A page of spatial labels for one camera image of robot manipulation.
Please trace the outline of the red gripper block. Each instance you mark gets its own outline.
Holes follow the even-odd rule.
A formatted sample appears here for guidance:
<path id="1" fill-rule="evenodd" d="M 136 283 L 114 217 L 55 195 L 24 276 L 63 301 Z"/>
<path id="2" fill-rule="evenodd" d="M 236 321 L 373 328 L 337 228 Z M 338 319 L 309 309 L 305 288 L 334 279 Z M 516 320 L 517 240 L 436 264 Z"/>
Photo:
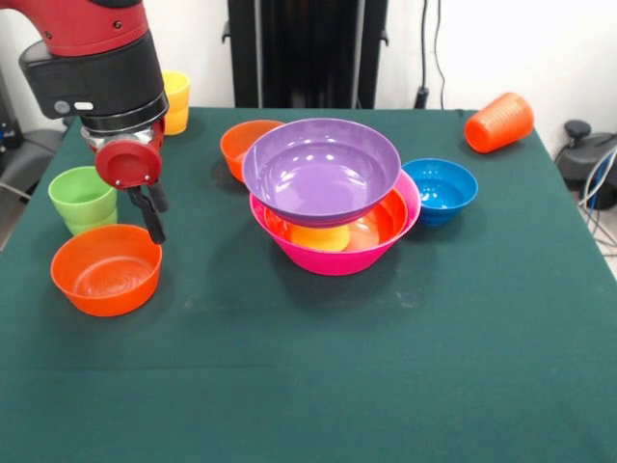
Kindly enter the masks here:
<path id="1" fill-rule="evenodd" d="M 94 164 L 98 175 L 108 184 L 126 189 L 130 201 L 140 209 L 151 241 L 166 240 L 158 212 L 169 210 L 169 201 L 160 178 L 163 160 L 164 123 L 133 133 L 104 138 L 94 148 Z M 139 186 L 147 185 L 150 198 Z"/>

